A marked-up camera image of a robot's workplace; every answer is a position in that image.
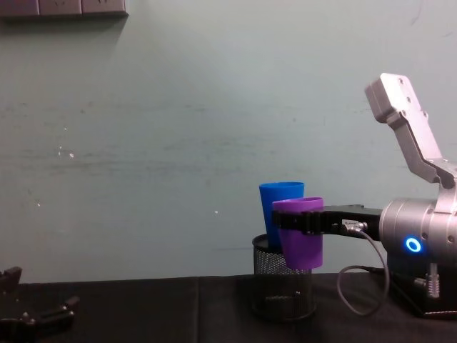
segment cable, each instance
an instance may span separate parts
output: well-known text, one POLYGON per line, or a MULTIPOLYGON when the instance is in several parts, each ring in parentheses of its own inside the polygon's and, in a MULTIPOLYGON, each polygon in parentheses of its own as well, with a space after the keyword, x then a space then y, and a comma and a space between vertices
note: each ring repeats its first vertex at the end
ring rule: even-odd
POLYGON ((384 303, 386 302, 387 295, 388 295, 389 284, 391 282, 391 278, 390 278, 390 273, 389 273, 389 270, 388 270, 388 266, 387 266, 386 260, 383 258, 383 255, 381 254, 381 252, 379 251, 379 248, 374 243, 374 240, 372 240, 372 238, 369 235, 367 235, 365 232, 363 232, 363 231, 358 231, 358 234, 360 234, 361 236, 363 236, 364 238, 366 238, 370 242, 370 244, 376 250, 376 253, 378 254, 379 258, 381 259, 381 263, 382 263, 383 268, 384 268, 384 291, 383 291, 383 295, 382 295, 379 303, 373 309, 370 309, 367 312, 358 311, 351 304, 349 304, 348 300, 344 297, 343 292, 341 291, 341 276, 345 272, 347 272, 348 270, 352 270, 352 269, 362 269, 362 270, 366 270, 367 272, 372 272, 372 271, 375 270, 373 267, 366 267, 366 266, 349 266, 349 267, 343 268, 338 273, 338 279, 336 280, 336 289, 338 290, 338 295, 340 296, 340 298, 343 301, 343 303, 346 304, 346 306, 352 312, 354 312, 355 314, 357 314, 359 316, 367 317, 367 316, 371 316, 372 314, 376 313, 384 305, 384 303))

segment black object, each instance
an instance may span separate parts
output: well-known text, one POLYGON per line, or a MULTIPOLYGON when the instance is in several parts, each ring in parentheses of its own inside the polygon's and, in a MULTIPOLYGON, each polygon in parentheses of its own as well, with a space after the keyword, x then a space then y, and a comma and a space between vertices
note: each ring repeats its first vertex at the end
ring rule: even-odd
MULTIPOLYGON (((303 234, 338 234, 358 237, 348 231, 348 221, 366 223, 365 233, 379 241, 380 209, 366 209, 363 205, 327 206, 322 210, 300 214, 273 213, 273 222, 282 229, 299 230, 303 234)), ((426 275, 426 264, 388 256, 393 295, 407 304, 413 313, 433 319, 457 319, 457 268, 438 266, 441 293, 438 299, 428 297, 427 288, 415 282, 426 275)))
POLYGON ((19 267, 0 273, 0 340, 35 342, 39 337, 68 329, 79 298, 72 297, 55 309, 37 312, 15 294, 21 273, 19 267))
POLYGON ((364 232, 375 241, 379 241, 379 219, 382 210, 367 209, 364 205, 325 206, 316 211, 300 214, 273 212, 273 222, 285 230, 298 230, 303 234, 339 234, 357 237, 348 232, 346 221, 367 223, 364 232))
POLYGON ((309 317, 316 310, 311 270, 292 270, 282 251, 268 246, 267 235, 253 241, 254 278, 251 306, 264 319, 292 322, 309 317))

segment blue led ring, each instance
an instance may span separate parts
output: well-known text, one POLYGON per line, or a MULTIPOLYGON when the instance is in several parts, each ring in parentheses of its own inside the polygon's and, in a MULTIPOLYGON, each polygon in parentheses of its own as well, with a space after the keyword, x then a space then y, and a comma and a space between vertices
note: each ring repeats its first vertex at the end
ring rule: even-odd
POLYGON ((410 252, 420 252, 422 250, 421 243, 417 238, 414 237, 407 238, 405 245, 410 252))

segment black tablecloth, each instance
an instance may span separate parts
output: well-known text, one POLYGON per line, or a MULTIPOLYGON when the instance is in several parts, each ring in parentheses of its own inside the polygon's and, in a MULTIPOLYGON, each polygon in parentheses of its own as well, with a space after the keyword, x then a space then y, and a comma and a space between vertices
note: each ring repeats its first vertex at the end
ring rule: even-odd
MULTIPOLYGON (((372 306, 379 277, 348 274, 354 306, 372 306)), ((369 318, 349 312, 336 293, 335 274, 313 276, 318 309, 295 324, 265 322, 249 306, 251 277, 193 277, 121 282, 25 284, 20 295, 37 309, 78 295, 73 329, 40 342, 455 342, 457 322, 414 317, 389 299, 369 318)))

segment mesh pen holder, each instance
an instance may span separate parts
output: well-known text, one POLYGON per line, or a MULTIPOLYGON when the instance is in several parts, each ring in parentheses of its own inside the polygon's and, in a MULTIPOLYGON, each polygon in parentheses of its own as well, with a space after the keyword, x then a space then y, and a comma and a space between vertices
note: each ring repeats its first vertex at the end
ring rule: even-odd
POLYGON ((281 249, 268 247, 266 234, 254 238, 252 244, 252 310, 273 322, 293 322, 312 315, 316 303, 312 292, 311 269, 289 269, 281 249))

